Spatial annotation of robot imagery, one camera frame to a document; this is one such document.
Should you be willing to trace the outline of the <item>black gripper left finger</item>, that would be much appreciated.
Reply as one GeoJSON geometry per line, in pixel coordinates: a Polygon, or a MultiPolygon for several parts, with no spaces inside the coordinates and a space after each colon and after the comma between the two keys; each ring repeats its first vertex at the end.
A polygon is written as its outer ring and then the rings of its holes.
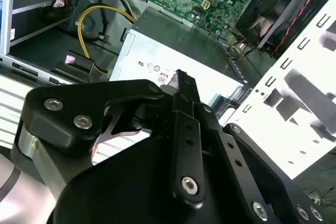
{"type": "Polygon", "coordinates": [[[16,142],[55,198],[84,170],[99,144],[149,130],[173,145],[169,188],[186,204],[204,201],[196,82],[177,70],[167,94],[150,80],[35,88],[26,96],[16,142]]]}

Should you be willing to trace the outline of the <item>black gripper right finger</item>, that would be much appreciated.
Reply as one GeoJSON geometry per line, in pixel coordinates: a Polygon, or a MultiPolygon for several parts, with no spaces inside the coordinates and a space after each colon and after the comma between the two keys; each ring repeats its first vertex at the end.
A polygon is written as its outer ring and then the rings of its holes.
{"type": "Polygon", "coordinates": [[[188,79],[196,114],[207,143],[223,165],[240,217],[232,223],[328,223],[318,206],[237,124],[220,126],[200,102],[196,81],[188,79]]]}

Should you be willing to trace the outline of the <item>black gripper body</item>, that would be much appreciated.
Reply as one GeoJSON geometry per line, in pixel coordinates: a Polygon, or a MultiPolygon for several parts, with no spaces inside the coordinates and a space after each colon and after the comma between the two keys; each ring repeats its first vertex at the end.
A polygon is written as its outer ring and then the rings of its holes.
{"type": "Polygon", "coordinates": [[[142,140],[76,176],[54,210],[54,223],[251,223],[228,169],[203,154],[205,200],[194,210],[170,189],[172,143],[142,140]]]}

